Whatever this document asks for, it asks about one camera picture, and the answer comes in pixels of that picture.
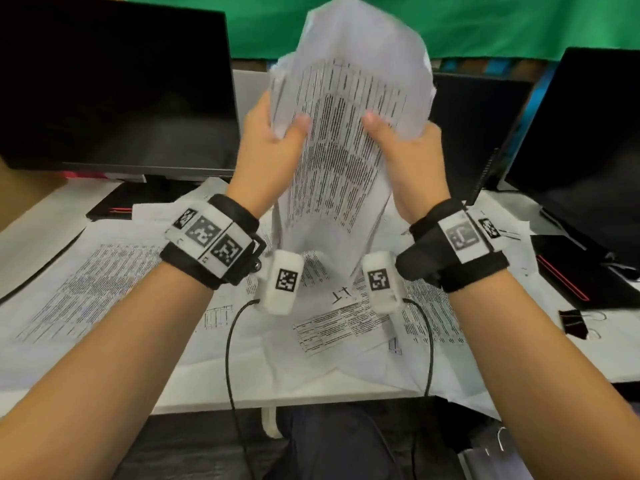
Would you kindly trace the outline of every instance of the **forearm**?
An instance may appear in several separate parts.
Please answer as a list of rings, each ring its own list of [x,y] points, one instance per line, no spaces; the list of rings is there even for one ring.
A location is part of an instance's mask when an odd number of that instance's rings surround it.
[[[160,263],[0,422],[0,477],[110,478],[211,297]]]
[[[507,271],[450,300],[535,478],[640,477],[640,422]]]

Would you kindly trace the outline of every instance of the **green curtain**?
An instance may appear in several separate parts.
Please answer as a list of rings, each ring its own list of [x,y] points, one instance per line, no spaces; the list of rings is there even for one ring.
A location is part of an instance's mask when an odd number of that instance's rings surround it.
[[[221,10],[231,55],[295,49],[308,10],[329,0],[129,0]],[[640,0],[364,0],[418,31],[431,58],[559,59],[566,47],[640,49]]]

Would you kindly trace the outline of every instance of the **monitor stand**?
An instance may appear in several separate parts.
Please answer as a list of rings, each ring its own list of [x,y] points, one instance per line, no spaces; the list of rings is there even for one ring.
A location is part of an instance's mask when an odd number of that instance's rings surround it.
[[[130,219],[131,209],[135,203],[173,202],[198,186],[195,182],[170,180],[158,175],[144,175],[144,178],[145,182],[120,184],[87,213],[87,218],[92,221]]]
[[[540,275],[576,310],[640,308],[640,291],[610,269],[603,247],[548,211],[540,213],[571,236],[531,236]]]

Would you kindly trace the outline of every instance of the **pants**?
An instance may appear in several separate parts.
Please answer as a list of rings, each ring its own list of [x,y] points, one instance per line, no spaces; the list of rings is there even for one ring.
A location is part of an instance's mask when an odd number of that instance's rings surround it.
[[[402,480],[380,430],[350,404],[278,408],[289,445],[264,480]]]

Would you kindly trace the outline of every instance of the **monitor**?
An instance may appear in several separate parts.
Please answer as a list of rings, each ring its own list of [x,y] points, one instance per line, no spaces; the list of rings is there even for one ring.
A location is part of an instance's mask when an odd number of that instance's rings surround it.
[[[507,183],[640,267],[640,50],[569,48]]]
[[[489,170],[506,147],[532,83],[483,75],[436,72],[429,119],[442,129],[451,195],[475,201]]]
[[[11,168],[231,175],[224,13],[0,0],[0,155]]]

